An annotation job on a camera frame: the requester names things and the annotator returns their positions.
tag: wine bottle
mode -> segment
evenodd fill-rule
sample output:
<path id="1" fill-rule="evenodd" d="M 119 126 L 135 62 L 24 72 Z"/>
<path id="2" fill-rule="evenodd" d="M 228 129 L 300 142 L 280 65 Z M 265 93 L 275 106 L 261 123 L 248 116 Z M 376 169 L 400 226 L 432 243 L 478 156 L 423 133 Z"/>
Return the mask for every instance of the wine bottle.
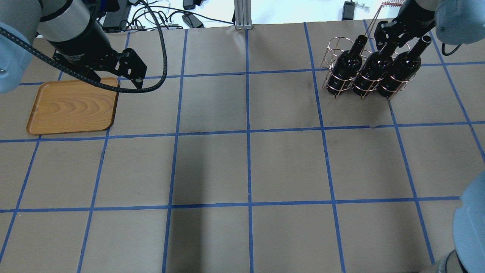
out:
<path id="1" fill-rule="evenodd" d="M 360 54 L 367 43 L 365 35 L 359 35 L 352 48 L 344 51 L 337 58 L 332 73 L 328 76 L 327 90 L 332 95 L 338 95 L 342 90 L 345 90 L 352 83 L 357 71 L 362 66 L 362 57 Z"/>
<path id="2" fill-rule="evenodd" d="M 372 53 L 364 63 L 360 74 L 354 81 L 354 93 L 363 97 L 367 95 L 368 90 L 375 89 L 381 79 L 392 66 L 392 55 L 399 45 L 399 38 L 396 37 L 382 48 L 381 51 Z"/>
<path id="3" fill-rule="evenodd" d="M 381 80 L 377 92 L 389 98 L 399 91 L 404 81 L 411 79 L 421 67 L 421 54 L 431 44 L 431 37 L 425 35 L 419 39 L 411 51 L 399 54 L 389 72 Z"/>

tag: floor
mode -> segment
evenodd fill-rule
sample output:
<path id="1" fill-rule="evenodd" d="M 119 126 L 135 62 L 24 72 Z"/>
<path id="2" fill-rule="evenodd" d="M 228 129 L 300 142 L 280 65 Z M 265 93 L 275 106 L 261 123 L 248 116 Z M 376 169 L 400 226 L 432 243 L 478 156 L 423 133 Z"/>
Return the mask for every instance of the floor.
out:
<path id="1" fill-rule="evenodd" d="M 485 167 L 484 43 L 450 57 L 433 43 L 391 102 L 335 100 L 325 46 L 368 23 L 166 30 L 166 82 L 120 94 L 106 132 L 25 133 L 40 84 L 70 78 L 34 59 L 0 97 L 0 272 L 404 273 L 438 260 Z M 145 60 L 145 86 L 158 81 L 155 32 L 109 38 Z"/>

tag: power adapter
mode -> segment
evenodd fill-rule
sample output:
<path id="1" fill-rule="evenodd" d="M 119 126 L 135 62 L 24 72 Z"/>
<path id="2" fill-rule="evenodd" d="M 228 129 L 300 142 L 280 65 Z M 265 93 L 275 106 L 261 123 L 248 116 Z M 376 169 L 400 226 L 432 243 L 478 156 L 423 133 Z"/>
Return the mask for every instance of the power adapter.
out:
<path id="1" fill-rule="evenodd" d="M 195 9 L 195 5 L 200 6 L 203 0 L 183 0 L 183 8 L 184 10 L 193 10 Z"/>
<path id="2" fill-rule="evenodd" d="M 204 24 L 192 13 L 182 15 L 182 20 L 192 29 L 204 27 Z"/>
<path id="3" fill-rule="evenodd" d="M 345 1 L 342 9 L 342 21 L 354 20 L 354 11 L 356 4 L 354 2 Z"/>

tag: electrical cable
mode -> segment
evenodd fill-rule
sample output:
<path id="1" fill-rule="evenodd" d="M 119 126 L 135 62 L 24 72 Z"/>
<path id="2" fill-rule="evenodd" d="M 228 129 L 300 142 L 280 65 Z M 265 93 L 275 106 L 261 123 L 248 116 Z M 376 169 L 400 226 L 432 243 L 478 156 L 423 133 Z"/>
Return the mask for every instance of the electrical cable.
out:
<path id="1" fill-rule="evenodd" d="M 457 45 L 457 46 L 455 47 L 455 49 L 454 49 L 454 50 L 452 50 L 452 51 L 451 51 L 451 52 L 449 52 L 449 53 L 446 53 L 446 52 L 445 52 L 445 46 L 446 46 L 446 44 L 445 44 L 445 43 L 442 43 L 442 44 L 441 44 L 441 54 L 443 54 L 444 56 L 450 56 L 450 55 L 452 55 L 453 53 L 455 53 L 455 52 L 456 52 L 456 51 L 457 51 L 457 50 L 458 50 L 458 49 L 461 47 L 461 44 L 460 44 L 460 45 Z"/>
<path id="2" fill-rule="evenodd" d="M 88 83 L 90 85 L 94 85 L 96 87 L 103 88 L 103 89 L 106 89 L 106 90 L 109 90 L 109 91 L 119 92 L 119 93 L 133 93 L 133 94 L 147 93 L 147 92 L 151 92 L 153 90 L 158 89 L 163 84 L 163 82 L 165 82 L 165 79 L 167 77 L 167 54 L 166 54 L 166 50 L 165 50 L 165 41 L 163 39 L 162 27 L 158 23 L 158 20 L 155 16 L 155 13 L 151 9 L 151 7 L 148 5 L 148 3 L 145 2 L 145 0 L 141 0 L 141 2 L 145 5 L 147 10 L 150 12 L 150 14 L 153 17 L 153 20 L 155 21 L 155 23 L 157 25 L 156 28 L 157 28 L 159 36 L 160 36 L 160 45 L 162 46 L 162 55 L 163 55 L 163 74 L 162 74 L 162 77 L 160 78 L 160 80 L 156 84 L 154 84 L 151 87 L 147 87 L 147 88 L 141 88 L 141 89 L 122 88 L 122 87 L 115 87 L 115 86 L 99 83 L 95 80 L 92 80 L 92 79 L 90 79 L 90 78 L 88 78 L 88 77 L 86 77 L 86 76 L 84 76 L 84 75 L 82 75 L 78 72 L 75 72 L 75 71 L 67 68 L 66 66 L 54 61 L 53 59 L 49 58 L 48 56 L 46 56 L 45 54 L 43 54 L 42 52 L 40 52 L 39 50 L 37 50 L 36 48 L 31 46 L 29 43 L 23 41 L 22 39 L 20 39 L 16 35 L 10 33 L 6 29 L 4 29 L 3 27 L 0 27 L 0 34 L 2 36 L 4 36 L 5 38 L 9 39 L 10 41 L 16 43 L 21 48 L 27 50 L 28 52 L 30 52 L 35 57 L 46 62 L 47 64 L 59 69 L 60 71 L 62 71 L 64 73 L 67 73 L 67 74 L 69 74 L 69 75 L 71 75 L 71 76 L 73 76 L 73 77 L 75 77 L 75 78 L 77 78 L 77 79 L 79 79 L 79 80 L 81 80 L 85 83 Z"/>
<path id="3" fill-rule="evenodd" d="M 167 26 L 167 24 L 166 24 L 166 22 L 168 21 L 168 19 L 166 19 L 167 15 L 165 15 L 165 18 L 163 18 L 163 16 L 160 14 L 160 12 L 161 12 L 163 15 L 165 15 L 165 13 L 163 13 L 163 11 L 156 11 L 155 13 L 156 13 L 156 14 L 158 14 L 158 16 L 160 16 L 160 20 L 162 21 L 162 24 L 163 24 L 163 25 L 164 25 L 164 26 L 165 26 L 165 27 L 168 29 L 168 26 Z M 152 22 L 152 21 L 150 21 L 148 18 L 146 18 L 146 14 L 147 14 L 147 13 L 150 13 L 150 12 L 144 12 L 144 13 L 143 13 L 143 14 L 141 14 L 141 15 L 143 15 L 143 16 L 145 17 L 145 19 L 146 19 L 146 20 L 147 20 L 147 21 L 148 21 L 150 24 L 155 25 L 155 23 L 154 23 L 154 22 Z"/>
<path id="4" fill-rule="evenodd" d="M 173 16 L 173 15 L 175 15 L 175 14 L 177 14 L 177 13 L 189 14 L 188 12 L 187 12 L 187 13 L 185 13 L 184 11 L 174 11 L 174 12 L 172 12 L 172 13 L 171 13 L 171 14 L 168 16 L 168 19 L 169 19 L 170 23 L 172 23 L 172 16 Z"/>
<path id="5" fill-rule="evenodd" d="M 126 22 L 126 23 L 129 25 L 128 20 L 121 20 L 121 22 L 120 22 L 120 23 L 119 23 L 119 25 L 118 25 L 118 28 L 120 28 L 120 29 L 122 29 L 122 28 L 123 28 L 123 27 L 121 26 L 121 24 L 122 24 L 123 22 Z"/>
<path id="6" fill-rule="evenodd" d="M 140 15 L 139 15 L 137 18 L 135 18 L 135 20 L 134 20 L 134 21 L 129 22 L 129 23 L 128 23 L 127 28 L 126 28 L 126 29 L 124 29 L 124 30 L 123 30 L 123 32 L 125 32 L 126 30 L 128 30 L 128 27 L 129 27 L 129 26 L 131 26 L 131 25 L 133 25 L 133 24 L 136 26 L 136 28 L 137 28 L 137 29 L 139 29 L 139 30 L 143 30 L 143 25 L 142 25 L 142 23 L 141 23 L 141 22 L 138 20 L 138 19 L 139 19 L 139 18 L 141 18 L 142 16 L 145 16 L 145 19 L 146 19 L 148 22 L 150 22 L 151 24 L 154 24 L 154 25 L 155 25 L 155 23 L 154 23 L 154 22 L 152 22 L 152 21 L 148 20 L 148 18 L 146 18 L 146 14 L 148 14 L 148 13 L 150 13 L 150 12 L 145 12 L 145 13 L 142 13 L 142 14 L 140 14 Z M 164 27 L 166 27 L 167 29 L 169 29 L 169 28 L 168 28 L 169 26 L 167 26 L 167 24 L 165 23 L 165 19 L 163 19 L 163 16 L 162 16 L 160 13 L 158 13 L 158 12 L 154 12 L 154 13 L 155 13 L 155 14 L 157 14 L 158 16 L 160 16 L 160 20 L 162 21 L 162 24 L 164 25 Z"/>
<path id="7" fill-rule="evenodd" d="M 182 27 L 182 26 L 167 26 L 167 27 L 169 27 L 169 28 L 175 28 L 175 29 L 183 29 L 183 27 Z M 132 29 L 132 30 L 134 30 L 134 32 L 140 32 L 140 31 L 151 31 L 151 30 L 154 30 L 154 29 L 156 29 L 156 28 L 157 28 L 157 27 L 146 28 L 146 29 L 139 29 L 139 30 L 137 30 L 137 29 Z"/>
<path id="8" fill-rule="evenodd" d="M 172 8 L 172 7 L 165 7 L 165 6 L 150 6 L 150 7 L 151 7 L 151 8 L 164 8 L 164 9 L 176 10 L 176 11 L 179 11 L 179 12 L 183 12 L 183 13 L 185 13 L 185 14 L 193 14 L 193 15 L 198 15 L 198 16 L 200 16 L 200 17 L 203 17 L 203 18 L 208 19 L 208 20 L 211 20 L 211 21 L 217 21 L 217 22 L 221 22 L 221 23 L 226 23 L 226 24 L 231 24 L 231 25 L 234 25 L 234 23 L 233 23 L 233 22 L 228 22 L 228 21 L 223 21 L 223 20 L 219 20 L 219 19 L 213 19 L 213 18 L 209 18 L 209 17 L 206 17 L 206 16 L 204 16 L 204 15 L 201 15 L 201 14 L 198 14 L 198 13 L 195 13 L 195 12 L 186 11 L 186 10 L 176 9 L 176 8 Z M 136 14 L 138 11 L 142 10 L 142 9 L 144 9 L 144 7 L 143 7 L 143 8 L 138 9 L 137 11 L 135 11 L 135 14 Z"/>
<path id="9" fill-rule="evenodd" d="M 157 1 L 153 1 L 152 3 L 148 3 L 148 5 L 152 5 L 152 4 L 155 4 Z M 131 20 L 133 21 L 133 18 L 135 18 L 135 15 L 137 12 L 139 12 L 140 10 L 144 9 L 145 7 L 143 8 L 139 8 L 138 10 L 135 11 L 135 13 L 133 14 L 133 17 L 131 18 Z"/>
<path id="10" fill-rule="evenodd" d="M 167 14 L 165 14 L 165 12 L 163 12 L 161 10 L 157 11 L 158 14 L 160 14 L 160 12 L 163 14 L 163 16 L 165 16 L 165 22 L 168 22 Z"/>

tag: grid of blue tape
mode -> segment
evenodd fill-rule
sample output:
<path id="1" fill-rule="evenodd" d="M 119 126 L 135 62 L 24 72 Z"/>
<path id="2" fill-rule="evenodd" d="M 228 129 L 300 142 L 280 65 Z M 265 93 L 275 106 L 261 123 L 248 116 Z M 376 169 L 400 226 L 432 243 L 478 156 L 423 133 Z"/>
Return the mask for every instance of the grid of blue tape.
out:
<path id="1" fill-rule="evenodd" d="M 366 21 L 363 20 L 364 27 L 367 28 Z M 433 37 L 433 35 L 430 33 L 432 39 L 433 39 L 433 44 L 435 46 L 435 49 L 438 53 L 438 56 L 440 57 L 441 63 L 440 64 L 423 64 L 425 67 L 432 67 L 432 66 L 442 66 L 443 69 L 446 72 L 446 75 L 448 77 L 448 80 L 450 81 L 450 85 L 452 86 L 453 92 L 456 96 L 456 99 L 458 100 L 460 107 L 462 109 L 463 115 L 465 116 L 466 121 L 465 122 L 440 122 L 440 123 L 414 123 L 414 124 L 398 124 L 396 122 L 396 118 L 394 116 L 394 112 L 392 110 L 392 104 L 389 102 L 389 109 L 391 112 L 392 116 L 392 121 L 393 124 L 382 124 L 378 126 L 369 126 L 369 125 L 363 125 L 363 126 L 331 126 L 331 127 L 326 127 L 323 122 L 323 117 L 322 117 L 322 112 L 321 112 L 321 107 L 320 107 L 320 98 L 319 98 L 319 88 L 317 84 L 317 78 L 316 78 L 316 71 L 320 70 L 326 70 L 325 68 L 316 68 L 314 61 L 313 61 L 313 52 L 311 49 L 311 44 L 310 44 L 310 38 L 308 35 L 308 29 L 307 29 L 307 24 L 303 24 L 304 29 L 305 29 L 305 35 L 307 39 L 307 45 L 308 45 L 308 53 L 310 57 L 310 62 L 311 62 L 311 68 L 310 69 L 294 69 L 294 70 L 271 70 L 271 71 L 249 71 L 249 45 L 248 45 L 248 32 L 246 30 L 245 32 L 245 54 L 246 54 L 246 71 L 244 72 L 233 72 L 233 73 L 212 73 L 212 74 L 191 74 L 191 75 L 185 75 L 184 74 L 184 66 L 185 66 L 185 53 L 186 53 L 186 47 L 187 47 L 187 30 L 185 30 L 185 37 L 184 37 L 184 46 L 183 46 L 183 56 L 182 56 L 182 69 L 180 75 L 175 75 L 175 76 L 168 76 L 168 78 L 180 78 L 180 89 L 179 89 L 179 101 L 178 101 L 178 113 L 177 113 L 177 126 L 176 126 L 176 132 L 172 134 L 148 134 L 148 135 L 120 135 L 120 136 L 110 136 L 109 132 L 110 130 L 108 129 L 106 131 L 105 136 L 100 136 L 100 137 L 71 137 L 71 138 L 42 138 L 42 136 L 39 136 L 37 139 L 5 139 L 5 140 L 0 140 L 0 143 L 8 143 L 8 142 L 36 142 L 36 146 L 34 149 L 34 152 L 32 154 L 32 158 L 29 164 L 29 167 L 27 169 L 27 173 L 25 175 L 25 179 L 20 191 L 20 195 L 17 200 L 17 204 L 15 209 L 0 209 L 0 213 L 13 213 L 12 219 L 9 225 L 9 228 L 7 230 L 7 234 L 5 236 L 5 240 L 3 242 L 1 252 L 0 252 L 0 262 L 2 260 L 3 254 L 5 252 L 5 248 L 8 243 L 8 238 L 11 234 L 14 221 L 16 218 L 17 213 L 19 212 L 61 212 L 61 211 L 89 211 L 89 216 L 88 216 L 88 221 L 86 224 L 86 229 L 85 229 L 85 235 L 83 239 L 83 244 L 82 244 L 82 249 L 81 249 L 81 255 L 78 263 L 78 270 L 77 272 L 81 272 L 81 267 L 82 267 L 82 261 L 83 261 L 83 256 L 84 256 L 84 251 L 87 243 L 87 239 L 89 236 L 89 229 L 90 229 L 90 224 L 91 224 L 91 219 L 92 219 L 92 214 L 93 211 L 110 211 L 110 210 L 145 210 L 145 209 L 167 209 L 167 221 L 166 221 L 166 229 L 165 229 L 165 241 L 164 241 L 164 254 L 162 257 L 162 272 L 166 272 L 166 263 L 167 263 L 167 252 L 168 252 L 168 239 L 169 239 L 169 234 L 170 234 L 170 219 L 171 219 L 171 211 L 172 209 L 187 209 L 187 208 L 206 208 L 206 207 L 247 207 L 248 208 L 248 224 L 249 224 L 249 259 L 250 259 L 250 272 L 254 272 L 254 258 L 253 258 L 253 228 L 252 228 L 252 207 L 253 206 L 268 206 L 268 205 L 332 205 L 332 210 L 334 214 L 334 223 L 335 223 L 335 230 L 336 230 L 336 237 L 337 237 L 337 244 L 338 244 L 338 251 L 339 251 L 339 257 L 340 257 L 340 265 L 342 272 L 346 272 L 345 270 L 345 262 L 344 262 L 344 253 L 342 249 L 342 244 L 341 244 L 341 238 L 340 238 L 340 228 L 339 228 L 339 219 L 338 219 L 338 212 L 337 212 L 337 204 L 360 204 L 360 203 L 389 203 L 389 202 L 414 202 L 416 204 L 416 208 L 418 211 L 418 215 L 420 218 L 420 223 L 423 231 L 423 236 L 424 240 L 426 242 L 426 246 L 428 248 L 428 254 L 431 262 L 434 262 L 434 256 L 433 252 L 431 249 L 431 245 L 427 236 L 426 232 L 426 226 L 424 224 L 424 220 L 422 217 L 421 209 L 420 209 L 420 202 L 426 202 L 426 201 L 444 201 L 444 200 L 458 200 L 458 196 L 444 196 L 444 197 L 418 197 L 416 193 L 416 189 L 414 187 L 414 183 L 412 180 L 412 174 L 409 168 L 409 164 L 407 162 L 404 146 L 401 140 L 399 128 L 402 127 L 420 127 L 420 126 L 450 126 L 450 125 L 468 125 L 472 131 L 473 137 L 476 141 L 477 147 L 482 155 L 483 160 L 485 161 L 485 153 L 482 149 L 482 146 L 477 138 L 477 135 L 474 131 L 473 125 L 475 124 L 485 124 L 485 121 L 470 121 L 468 114 L 461 102 L 461 99 L 458 95 L 458 92 L 456 91 L 456 88 L 454 86 L 453 80 L 448 72 L 447 66 L 459 66 L 459 65 L 484 65 L 485 62 L 468 62 L 468 63 L 445 63 L 443 60 L 443 57 L 441 55 L 441 52 L 437 46 L 437 43 Z M 129 43 L 129 33 L 127 35 L 127 40 L 125 43 L 125 48 L 128 47 Z M 374 46 L 371 43 L 371 48 L 372 51 L 374 51 Z M 291 72 L 312 72 L 313 75 L 313 83 L 314 83 L 314 88 L 315 88 L 315 97 L 316 97 L 316 102 L 317 102 L 317 108 L 318 108 L 318 115 L 319 115 L 319 120 L 320 120 L 320 127 L 308 127 L 308 128 L 285 128 L 285 129 L 269 129 L 269 130 L 251 130 L 250 128 L 250 122 L 249 122 L 249 75 L 250 74 L 263 74 L 263 73 L 291 73 Z M 181 100 L 182 100 L 182 89 L 183 89 L 183 79 L 186 77 L 209 77 L 209 76 L 221 76 L 221 75 L 246 75 L 246 130 L 238 130 L 238 131 L 217 131 L 217 132 L 201 132 L 201 133 L 180 133 L 179 132 L 179 125 L 180 125 L 180 108 L 181 108 Z M 58 80 L 61 79 L 62 72 L 59 74 Z M 147 79 L 157 79 L 160 77 L 147 77 Z M 20 85 L 40 85 L 42 82 L 38 83 L 22 83 Z M 326 144 L 326 138 L 325 138 L 325 132 L 327 130 L 351 130 L 351 129 L 368 129 L 368 128 L 394 128 L 396 131 L 396 136 L 398 138 L 398 142 L 401 148 L 402 156 L 404 159 L 404 164 L 406 167 L 407 175 L 409 178 L 409 183 L 412 189 L 413 193 L 413 198 L 387 198 L 387 199 L 360 199 L 360 200 L 337 200 L 335 198 L 335 194 L 333 191 L 333 184 L 332 184 L 332 174 L 331 174 L 331 168 L 330 168 L 330 160 L 328 157 L 328 150 L 327 150 L 327 144 Z M 323 142 L 323 148 L 324 148 L 324 153 L 325 153 L 325 164 L 327 168 L 327 176 L 328 176 L 328 181 L 329 181 L 329 188 L 330 188 L 330 195 L 331 195 L 331 200 L 315 200 L 315 201 L 288 201 L 288 202 L 252 202 L 252 197 L 251 197 L 251 133 L 262 133 L 262 132 L 291 132 L 291 131 L 321 131 L 322 133 L 322 142 Z M 178 137 L 179 136 L 195 136 L 195 135 L 218 135 L 218 134 L 246 134 L 247 135 L 247 158 L 248 158 L 248 202 L 246 203 L 217 203 L 217 204 L 193 204 L 193 205 L 173 205 L 172 204 L 172 199 L 173 199 L 173 189 L 174 189 L 174 177 L 175 177 L 175 165 L 176 165 L 176 160 L 177 160 L 177 146 L 178 146 Z M 103 161 L 104 161 L 104 155 L 105 151 L 108 145 L 109 139 L 113 138 L 131 138 L 131 137 L 175 137 L 175 142 L 174 142 L 174 153 L 173 153 L 173 161 L 172 161 L 172 173 L 171 173 L 171 179 L 170 179 L 170 192 L 169 192 L 169 203 L 168 205 L 153 205 L 153 206 L 118 206 L 118 207 L 95 207 L 95 201 L 96 201 L 96 194 L 97 194 L 97 187 L 99 184 L 99 177 L 101 174 L 102 166 L 103 166 Z M 28 208 L 28 209 L 20 209 L 20 203 L 22 200 L 23 193 L 25 191 L 25 187 L 27 185 L 27 181 L 30 175 L 30 171 L 32 168 L 33 161 L 35 159 L 35 155 L 37 153 L 37 149 L 39 147 L 39 143 L 43 141 L 89 141 L 89 140 L 99 140 L 103 139 L 104 140 L 104 146 L 103 150 L 101 153 L 101 157 L 99 160 L 99 167 L 97 171 L 97 178 L 95 182 L 95 188 L 93 192 L 93 197 L 91 200 L 91 205 L 90 207 L 70 207 L 70 208 Z"/>

